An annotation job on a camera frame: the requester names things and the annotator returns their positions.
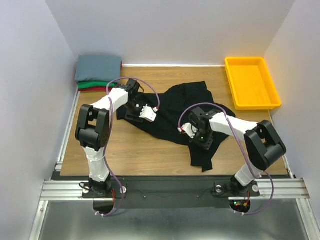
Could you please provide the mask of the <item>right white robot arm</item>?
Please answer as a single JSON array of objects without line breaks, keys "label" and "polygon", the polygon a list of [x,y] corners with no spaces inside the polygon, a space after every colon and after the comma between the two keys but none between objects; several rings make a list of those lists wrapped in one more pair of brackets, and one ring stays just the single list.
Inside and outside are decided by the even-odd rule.
[{"label": "right white robot arm", "polygon": [[215,142],[214,134],[234,137],[240,146],[245,164],[231,177],[229,188],[240,194],[286,152],[286,146],[268,120],[245,121],[213,109],[204,112],[200,107],[190,111],[189,122],[178,128],[188,135],[190,142],[209,150]]}]

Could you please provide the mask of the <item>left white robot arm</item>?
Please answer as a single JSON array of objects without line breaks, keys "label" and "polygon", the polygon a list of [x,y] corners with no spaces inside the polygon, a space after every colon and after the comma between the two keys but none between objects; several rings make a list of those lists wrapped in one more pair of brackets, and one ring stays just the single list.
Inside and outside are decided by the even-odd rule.
[{"label": "left white robot arm", "polygon": [[120,107],[126,108],[125,119],[142,123],[140,114],[145,104],[137,99],[141,85],[130,78],[126,84],[118,83],[110,96],[93,105],[80,107],[75,138],[86,154],[89,166],[88,185],[81,185],[84,193],[92,192],[106,197],[112,192],[111,174],[105,163],[106,146],[109,142],[112,114]]}]

